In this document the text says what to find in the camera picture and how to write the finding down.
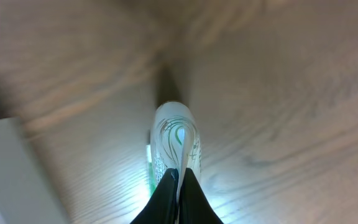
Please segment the green soap packet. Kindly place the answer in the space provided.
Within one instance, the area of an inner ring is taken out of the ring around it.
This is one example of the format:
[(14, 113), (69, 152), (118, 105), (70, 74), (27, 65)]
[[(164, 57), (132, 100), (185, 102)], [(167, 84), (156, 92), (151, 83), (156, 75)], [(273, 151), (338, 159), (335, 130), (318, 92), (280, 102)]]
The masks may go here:
[(152, 196), (153, 192), (155, 191), (155, 178), (154, 178), (154, 169), (152, 165), (152, 154), (150, 150), (150, 144), (146, 145), (146, 156), (147, 156), (147, 169), (148, 169), (148, 183), (149, 183), (149, 195)]

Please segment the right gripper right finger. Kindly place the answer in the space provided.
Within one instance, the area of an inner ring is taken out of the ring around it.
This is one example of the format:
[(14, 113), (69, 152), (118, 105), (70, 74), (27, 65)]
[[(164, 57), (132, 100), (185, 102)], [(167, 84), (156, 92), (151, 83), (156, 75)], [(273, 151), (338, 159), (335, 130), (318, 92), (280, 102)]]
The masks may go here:
[(186, 168), (179, 199), (179, 224), (223, 224), (208, 203), (194, 172)]

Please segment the white lotion tube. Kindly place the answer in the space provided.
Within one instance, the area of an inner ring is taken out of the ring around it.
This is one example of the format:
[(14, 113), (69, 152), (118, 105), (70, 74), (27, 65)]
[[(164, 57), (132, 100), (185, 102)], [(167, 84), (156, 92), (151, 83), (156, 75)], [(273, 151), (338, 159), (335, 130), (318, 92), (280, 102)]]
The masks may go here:
[(187, 106), (169, 101), (158, 107), (150, 134), (150, 153), (156, 184), (167, 169), (178, 171), (177, 195), (187, 168), (198, 180), (201, 178), (200, 134)]

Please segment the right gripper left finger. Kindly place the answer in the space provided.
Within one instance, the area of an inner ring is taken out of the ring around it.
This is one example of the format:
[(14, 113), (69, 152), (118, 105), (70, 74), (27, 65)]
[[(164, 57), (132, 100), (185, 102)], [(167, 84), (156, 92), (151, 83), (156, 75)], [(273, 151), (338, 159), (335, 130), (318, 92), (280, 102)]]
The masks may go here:
[(177, 218), (178, 171), (165, 171), (144, 209), (131, 224), (174, 224)]

